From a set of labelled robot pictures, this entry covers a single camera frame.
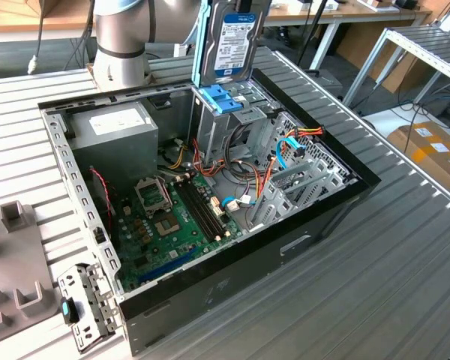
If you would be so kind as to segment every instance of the aluminum extrusion table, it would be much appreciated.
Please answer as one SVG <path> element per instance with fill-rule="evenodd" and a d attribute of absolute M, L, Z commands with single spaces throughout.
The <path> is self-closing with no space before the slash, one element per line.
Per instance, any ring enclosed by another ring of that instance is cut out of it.
<path fill-rule="evenodd" d="M 254 64 L 382 182 L 331 237 L 139 359 L 446 359 L 450 193 L 281 54 L 260 48 Z M 191 65 L 151 63 L 161 82 Z M 36 104 L 96 91 L 84 70 L 0 79 L 0 203 L 34 206 L 53 281 L 91 255 Z M 0 359 L 56 356 L 79 358 L 60 314 L 0 342 Z M 95 357 L 129 359 L 128 343 L 117 333 L 81 359 Z"/>
<path fill-rule="evenodd" d="M 374 66 L 387 41 L 397 44 L 398 48 L 377 78 L 377 83 L 383 80 L 404 51 L 413 54 L 437 70 L 427 85 L 421 90 L 420 94 L 418 94 L 415 102 L 420 101 L 425 96 L 430 87 L 437 81 L 440 74 L 444 74 L 450 78 L 450 34 L 448 32 L 434 25 L 386 28 L 383 30 L 382 35 L 380 35 L 379 40 L 358 72 L 349 91 L 346 93 L 343 99 L 345 105 L 349 106 L 352 103 L 353 98 L 365 81 L 365 77 L 370 72 L 370 69 Z"/>

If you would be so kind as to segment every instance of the ram slot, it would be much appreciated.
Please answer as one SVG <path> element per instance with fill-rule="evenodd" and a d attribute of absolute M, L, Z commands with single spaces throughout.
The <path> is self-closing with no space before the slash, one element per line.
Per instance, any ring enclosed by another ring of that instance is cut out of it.
<path fill-rule="evenodd" d="M 217 236 L 224 237 L 225 232 L 220 222 L 191 183 L 179 184 L 175 190 L 209 242 L 215 241 Z"/>

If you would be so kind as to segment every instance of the motherboard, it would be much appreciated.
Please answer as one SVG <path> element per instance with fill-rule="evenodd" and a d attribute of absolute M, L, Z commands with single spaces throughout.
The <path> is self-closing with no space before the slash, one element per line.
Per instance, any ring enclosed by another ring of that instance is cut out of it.
<path fill-rule="evenodd" d="M 113 204 L 118 215 L 118 278 L 126 292 L 242 235 L 225 212 L 214 212 L 214 195 L 201 175 L 180 182 L 162 180 L 150 178 L 149 186 L 145 180 Z"/>

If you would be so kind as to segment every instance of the hard drive label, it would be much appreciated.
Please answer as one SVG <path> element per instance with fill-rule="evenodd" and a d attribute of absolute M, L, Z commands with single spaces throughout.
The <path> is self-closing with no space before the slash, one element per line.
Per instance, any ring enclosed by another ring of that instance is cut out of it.
<path fill-rule="evenodd" d="M 214 70 L 219 77 L 237 74 L 245 65 L 255 26 L 253 13 L 229 13 L 223 19 Z"/>

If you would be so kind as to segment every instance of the workbench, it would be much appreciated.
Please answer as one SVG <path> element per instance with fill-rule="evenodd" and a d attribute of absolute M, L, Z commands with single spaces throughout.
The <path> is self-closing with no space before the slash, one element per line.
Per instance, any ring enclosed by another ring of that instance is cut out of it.
<path fill-rule="evenodd" d="M 88 0 L 61 1 L 43 21 L 44 40 L 79 38 L 85 26 Z M 385 22 L 391 20 L 413 20 L 412 25 L 423 23 L 425 17 L 431 12 L 422 8 L 420 10 L 401 9 L 395 13 L 375 12 L 356 0 L 349 0 L 346 4 L 340 4 L 336 11 L 326 11 L 319 20 L 319 24 L 327 26 L 323 39 L 320 42 L 316 55 L 313 58 L 311 69 L 318 69 L 322 64 L 332 40 L 342 23 L 367 23 Z M 308 24 L 314 20 L 315 14 L 310 14 Z M 304 25 L 307 19 L 307 11 L 296 12 L 290 10 L 287 5 L 270 9 L 265 20 L 265 26 L 293 26 Z M 38 33 L 38 18 L 21 16 L 13 13 L 0 13 L 0 42 L 5 41 L 35 41 Z M 175 55 L 183 56 L 185 46 L 176 47 Z"/>
<path fill-rule="evenodd" d="M 192 61 L 151 69 L 159 83 L 186 80 Z M 280 53 L 259 48 L 254 66 L 382 181 L 329 238 L 138 359 L 446 359 L 450 193 Z M 85 70 L 0 79 L 0 203 L 34 206 L 54 282 L 91 255 L 37 103 L 96 91 Z M 0 359 L 57 356 L 79 358 L 61 314 L 0 342 Z M 86 358 L 129 356 L 117 333 Z"/>

